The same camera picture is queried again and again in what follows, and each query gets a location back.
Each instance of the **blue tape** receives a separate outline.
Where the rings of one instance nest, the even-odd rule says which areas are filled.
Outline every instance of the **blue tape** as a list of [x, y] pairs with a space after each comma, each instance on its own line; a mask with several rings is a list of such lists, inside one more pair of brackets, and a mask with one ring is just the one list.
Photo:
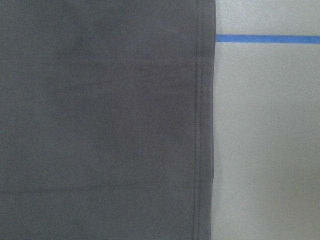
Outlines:
[[320, 36], [217, 34], [221, 43], [320, 44]]

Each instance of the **cloth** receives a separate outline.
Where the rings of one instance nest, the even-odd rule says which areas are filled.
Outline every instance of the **cloth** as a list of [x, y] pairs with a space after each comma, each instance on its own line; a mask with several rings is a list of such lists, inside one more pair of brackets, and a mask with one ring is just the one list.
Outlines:
[[3, 0], [1, 240], [209, 240], [213, 0]]

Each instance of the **fabric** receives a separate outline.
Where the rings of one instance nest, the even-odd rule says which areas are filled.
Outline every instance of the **fabric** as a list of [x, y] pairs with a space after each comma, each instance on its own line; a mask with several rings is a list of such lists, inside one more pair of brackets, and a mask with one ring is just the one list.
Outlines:
[[2, 0], [1, 240], [209, 240], [213, 0]]

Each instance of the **light gray background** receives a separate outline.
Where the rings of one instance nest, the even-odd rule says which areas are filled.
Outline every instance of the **light gray background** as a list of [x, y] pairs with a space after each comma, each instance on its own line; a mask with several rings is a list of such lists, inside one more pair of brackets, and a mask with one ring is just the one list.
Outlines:
[[[318, 0], [217, 0], [217, 34], [320, 35]], [[217, 43], [213, 240], [320, 239], [320, 44]]]

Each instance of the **painter's tape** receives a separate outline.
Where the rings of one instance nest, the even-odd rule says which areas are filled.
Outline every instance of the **painter's tape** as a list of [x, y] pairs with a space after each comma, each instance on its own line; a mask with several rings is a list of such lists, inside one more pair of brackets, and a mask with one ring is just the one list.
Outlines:
[[320, 36], [217, 34], [221, 43], [320, 44]]

